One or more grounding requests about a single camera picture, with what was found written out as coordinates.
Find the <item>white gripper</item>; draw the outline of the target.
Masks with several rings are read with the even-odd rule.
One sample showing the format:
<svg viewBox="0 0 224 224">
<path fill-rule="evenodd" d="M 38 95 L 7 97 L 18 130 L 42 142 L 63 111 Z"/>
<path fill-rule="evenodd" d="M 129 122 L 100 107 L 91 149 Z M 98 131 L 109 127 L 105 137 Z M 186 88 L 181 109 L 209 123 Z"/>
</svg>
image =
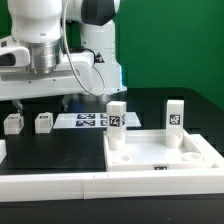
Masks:
<svg viewBox="0 0 224 224">
<path fill-rule="evenodd" d="M 87 90 L 93 87 L 93 54 L 72 53 L 72 65 Z M 16 41 L 12 36 L 0 39 L 0 100 L 12 100 L 18 111 L 23 110 L 19 99 L 65 95 L 67 107 L 74 93 L 84 89 L 77 81 L 61 39 L 45 43 Z"/>
</svg>

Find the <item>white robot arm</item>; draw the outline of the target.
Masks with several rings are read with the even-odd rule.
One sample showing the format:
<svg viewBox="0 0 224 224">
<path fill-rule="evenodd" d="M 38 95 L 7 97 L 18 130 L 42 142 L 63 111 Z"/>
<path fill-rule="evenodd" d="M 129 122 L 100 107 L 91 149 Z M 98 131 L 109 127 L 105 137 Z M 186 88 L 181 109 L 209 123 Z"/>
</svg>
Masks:
<svg viewBox="0 0 224 224">
<path fill-rule="evenodd" d="M 124 93 L 115 56 L 120 0 L 7 0 L 11 34 L 0 39 L 0 101 Z"/>
</svg>

